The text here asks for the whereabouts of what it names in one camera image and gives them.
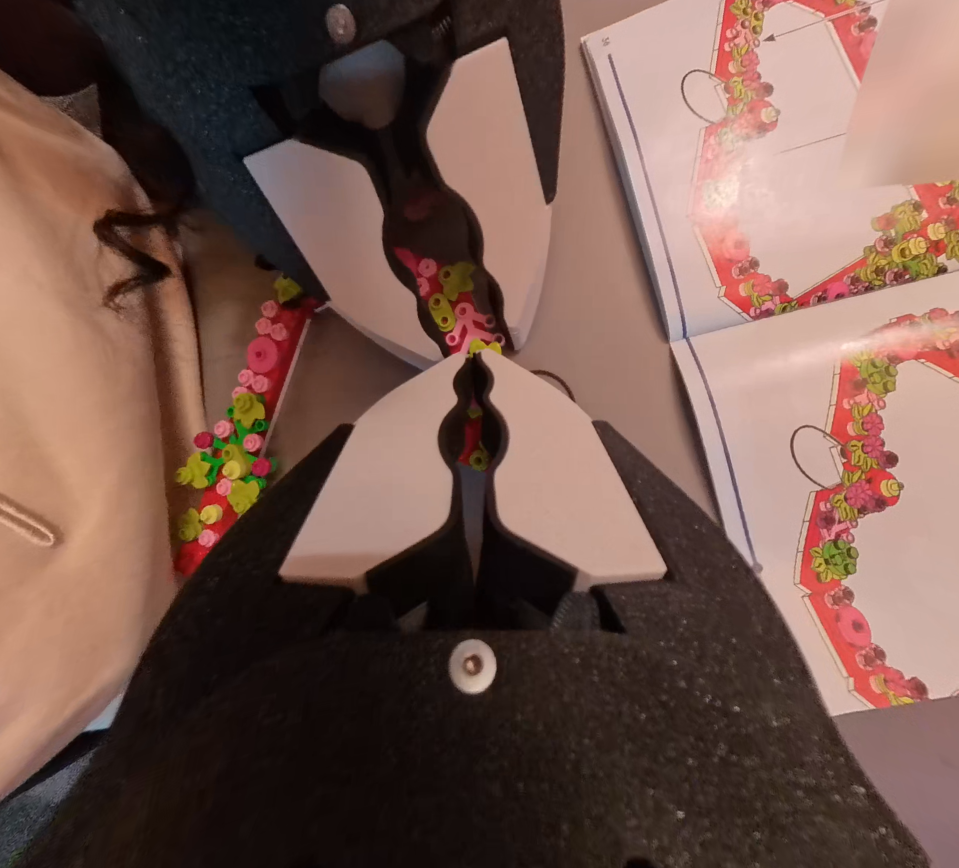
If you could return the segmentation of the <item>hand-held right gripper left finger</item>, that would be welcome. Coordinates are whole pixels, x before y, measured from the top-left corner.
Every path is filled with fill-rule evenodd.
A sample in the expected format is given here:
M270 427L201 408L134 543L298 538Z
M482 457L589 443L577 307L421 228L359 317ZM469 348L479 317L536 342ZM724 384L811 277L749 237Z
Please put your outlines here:
M367 591L371 574L416 563L444 537L472 580L462 479L445 435L462 407L456 382L468 362L433 365L357 420L280 567L283 581Z

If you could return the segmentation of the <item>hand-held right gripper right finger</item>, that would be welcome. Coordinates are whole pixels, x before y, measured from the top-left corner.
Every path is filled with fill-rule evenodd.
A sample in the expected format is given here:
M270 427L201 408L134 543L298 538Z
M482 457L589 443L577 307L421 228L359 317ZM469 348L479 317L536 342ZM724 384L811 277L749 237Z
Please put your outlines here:
M492 522L555 567L567 591L657 581L665 560L588 415L560 388L488 349L484 402L502 430Z

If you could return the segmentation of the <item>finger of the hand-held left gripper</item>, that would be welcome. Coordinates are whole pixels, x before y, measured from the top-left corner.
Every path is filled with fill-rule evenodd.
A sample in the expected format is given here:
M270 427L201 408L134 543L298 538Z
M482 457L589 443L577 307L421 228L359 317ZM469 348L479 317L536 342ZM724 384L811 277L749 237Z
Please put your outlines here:
M346 323L419 369L443 359L417 298L390 268L385 213L365 166L294 139L244 164Z
M506 38L453 63L426 142L440 178L477 219L482 265L498 286L506 334L522 349L541 299L552 212Z

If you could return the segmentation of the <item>red heart brick flower wreath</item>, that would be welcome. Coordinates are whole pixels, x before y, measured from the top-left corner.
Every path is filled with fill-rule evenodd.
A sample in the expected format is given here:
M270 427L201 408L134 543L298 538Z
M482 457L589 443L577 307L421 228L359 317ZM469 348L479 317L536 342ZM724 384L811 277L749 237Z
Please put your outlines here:
M418 298L453 355L502 352L501 325L477 303L472 261L436 260L401 247L393 253L412 274ZM174 570L182 578L195 573L278 476L270 434L309 324L327 304L307 298L286 275L278 276L273 290L260 307L224 417L195 436L194 452L175 473L178 485L201 492L198 505L175 525Z

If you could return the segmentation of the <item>grey desk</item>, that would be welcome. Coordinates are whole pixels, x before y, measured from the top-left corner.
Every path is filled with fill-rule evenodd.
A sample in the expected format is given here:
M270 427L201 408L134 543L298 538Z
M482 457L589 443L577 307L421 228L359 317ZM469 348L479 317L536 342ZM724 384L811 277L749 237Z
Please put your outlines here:
M561 0L567 68L558 191L540 304L519 359L565 379L580 406L608 420L716 519L698 434L580 49L583 35L662 1ZM209 429L225 413L270 283L231 229L197 218L185 246ZM574 306L573 298L593 286L608 306ZM602 307L625 323L624 355L600 321ZM413 374L336 314L320 313L275 423L281 467L295 465ZM957 700L864 711L837 725L930 862L957 866Z

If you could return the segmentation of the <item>building instruction booklet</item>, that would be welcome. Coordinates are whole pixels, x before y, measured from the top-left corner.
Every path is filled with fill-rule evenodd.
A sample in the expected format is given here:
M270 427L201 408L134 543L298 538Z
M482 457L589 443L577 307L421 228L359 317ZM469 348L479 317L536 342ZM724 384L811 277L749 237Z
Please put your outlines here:
M721 521L833 715L958 689L957 176L842 168L891 1L582 40Z

